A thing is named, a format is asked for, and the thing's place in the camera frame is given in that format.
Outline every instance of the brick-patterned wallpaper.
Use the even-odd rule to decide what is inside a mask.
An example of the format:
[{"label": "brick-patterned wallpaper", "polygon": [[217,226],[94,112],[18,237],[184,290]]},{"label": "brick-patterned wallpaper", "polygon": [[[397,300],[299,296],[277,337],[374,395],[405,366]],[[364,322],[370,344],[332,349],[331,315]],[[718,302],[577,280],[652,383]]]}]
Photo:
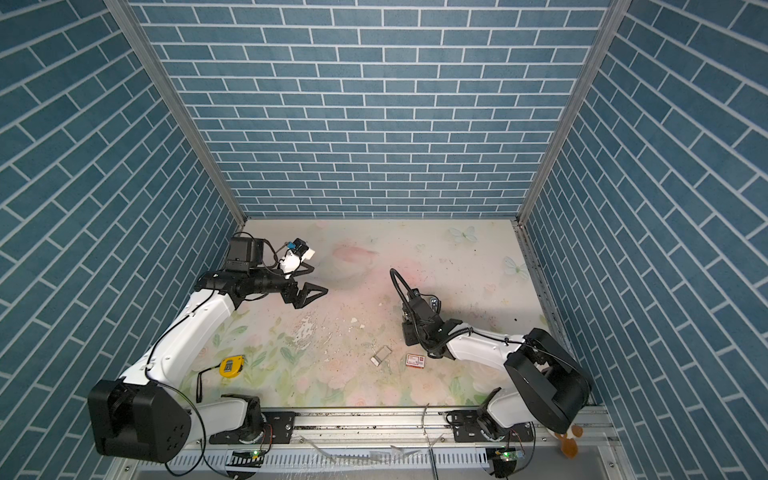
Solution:
[{"label": "brick-patterned wallpaper", "polygon": [[0,478],[103,478],[85,397],[232,230],[101,0],[0,2]]},{"label": "brick-patterned wallpaper", "polygon": [[608,0],[131,2],[252,217],[513,217]]},{"label": "brick-patterned wallpaper", "polygon": [[768,3],[634,0],[531,217],[638,478],[768,478]]}]

